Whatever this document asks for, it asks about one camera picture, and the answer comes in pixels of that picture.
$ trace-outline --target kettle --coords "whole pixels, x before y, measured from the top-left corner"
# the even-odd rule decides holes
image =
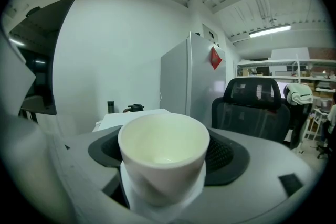
[[[143,111],[144,106],[141,104],[133,104],[127,106],[129,109],[124,109],[122,113],[125,112],[135,112],[135,111]]]

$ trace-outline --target paper cup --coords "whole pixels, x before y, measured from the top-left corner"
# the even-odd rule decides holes
[[[124,125],[118,143],[134,191],[155,206],[175,204],[192,192],[209,132],[180,114],[152,114]]]

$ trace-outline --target red sticker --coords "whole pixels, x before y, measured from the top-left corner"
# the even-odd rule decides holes
[[[213,68],[216,70],[216,68],[219,66],[222,59],[219,57],[218,52],[216,52],[215,47],[212,47],[211,49],[211,64]]]

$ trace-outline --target thermos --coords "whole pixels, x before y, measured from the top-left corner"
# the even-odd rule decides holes
[[[114,101],[107,101],[107,111],[109,114],[115,113],[114,111]]]
[[[123,113],[125,112],[136,112],[136,111],[143,111],[144,106],[141,104],[133,104],[127,106],[129,109],[124,109]]]

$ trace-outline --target black rubber mat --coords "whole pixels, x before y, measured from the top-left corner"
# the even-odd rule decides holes
[[[89,155],[105,167],[119,168],[122,156],[118,144],[120,128],[94,141],[88,148]],[[212,130],[205,156],[205,186],[226,185],[237,179],[249,164],[249,153],[240,144]]]
[[[279,179],[288,197],[292,196],[303,186],[303,184],[295,174],[279,176]]]

